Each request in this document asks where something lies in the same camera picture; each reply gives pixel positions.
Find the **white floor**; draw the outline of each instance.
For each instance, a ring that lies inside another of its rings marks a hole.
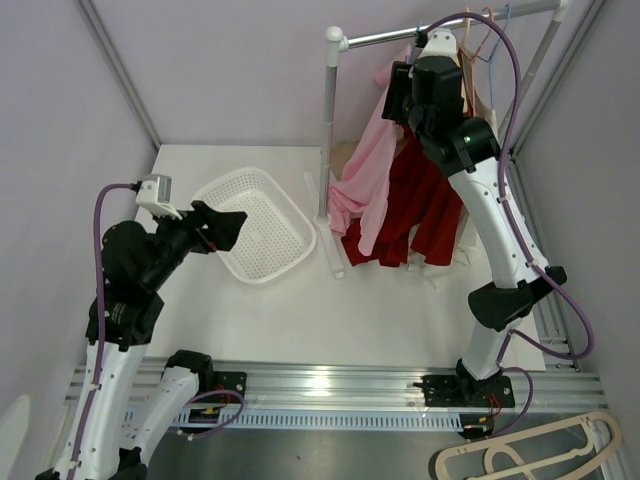
[[[162,146],[154,173],[173,178],[171,203],[186,209],[193,194],[220,175],[254,166],[271,175],[310,219],[302,179],[316,176],[311,147]],[[136,219],[153,231],[150,215]],[[215,255],[191,254],[160,290],[166,305],[149,355],[184,348],[214,359],[370,366],[452,367],[475,323],[467,295],[491,280],[484,254],[434,289],[419,272],[351,267],[335,280],[322,242],[296,269],[267,287],[236,280]],[[532,318],[521,327],[537,338]],[[505,363],[544,370],[540,352],[515,339]]]

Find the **pink garment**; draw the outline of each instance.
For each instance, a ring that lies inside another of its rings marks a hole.
[[[407,46],[394,61],[404,61],[409,55]],[[380,70],[374,79],[381,87],[388,87],[393,62]],[[361,217],[362,237],[358,250],[371,255],[382,222],[387,214],[389,170],[398,141],[398,127],[382,118],[387,97],[385,88],[367,128],[342,172],[342,179],[329,187],[331,230],[344,236],[353,218]]]

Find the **white wall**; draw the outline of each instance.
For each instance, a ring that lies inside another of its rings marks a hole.
[[[318,145],[324,93],[324,32],[328,26],[339,25],[346,35],[358,36],[406,28],[420,20],[430,23],[461,11],[465,5],[479,11],[488,2],[95,3],[164,143]],[[574,2],[541,72],[543,77],[554,65],[587,3]],[[546,13],[511,23],[509,34],[523,68],[529,64],[549,19],[550,14]],[[470,44],[478,45],[485,31],[484,27],[475,27]],[[487,56],[494,39],[484,52]],[[338,140],[360,136],[382,93],[372,77],[407,42],[356,49],[342,56],[335,126]],[[513,95],[513,74],[504,49],[496,57],[495,72],[497,108],[505,112]],[[477,76],[487,94],[486,66],[478,67]],[[536,92],[534,87],[532,99]]]
[[[0,416],[31,397],[25,480],[46,466],[95,296],[95,197],[153,151],[73,1],[0,2],[0,44]],[[105,223],[131,205],[114,194]]]
[[[589,313],[602,377],[629,452],[640,452],[640,3],[611,2],[520,165],[550,257]],[[570,316],[572,338],[583,329]],[[636,470],[640,462],[634,456]]]

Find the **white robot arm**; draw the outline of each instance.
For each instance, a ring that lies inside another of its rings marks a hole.
[[[438,395],[438,378],[417,384],[425,390],[428,406],[481,406],[487,397],[498,395],[503,406],[508,378],[502,376],[500,360],[506,338],[516,329],[533,305],[552,287],[532,267],[544,270],[558,284],[566,281],[562,267],[551,267],[536,248],[521,213],[509,202],[518,230],[533,252],[527,259],[516,239],[501,202],[510,200],[508,185],[503,195],[498,186],[500,147],[489,124],[463,114],[462,71],[454,61],[456,39],[447,29],[430,36],[418,34],[422,48],[413,64],[395,62],[383,117],[408,125],[423,146],[426,156],[449,180],[473,219],[491,265],[493,282],[469,295],[469,307],[478,320],[471,343],[456,366],[456,375],[443,384]]]
[[[190,252],[230,250],[247,218],[244,212],[220,213],[197,201],[192,210],[178,212],[169,203],[171,179],[162,175],[145,177],[131,188],[158,228],[147,233],[139,223],[125,221],[102,239],[103,277],[108,280],[104,317],[96,299],[87,328],[87,372],[71,433],[54,468],[36,480],[146,478],[149,459],[180,409],[196,394],[214,390],[222,383],[219,376],[224,378],[223,372],[214,372],[209,356],[181,350],[123,428],[133,379],[164,306],[159,288]],[[226,392],[225,385],[219,388]]]

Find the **plastic basket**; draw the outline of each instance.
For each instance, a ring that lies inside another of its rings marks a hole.
[[[259,168],[235,170],[203,187],[193,198],[220,212],[247,212],[235,247],[218,252],[242,282],[267,285],[275,281],[307,257],[316,244],[309,220]]]

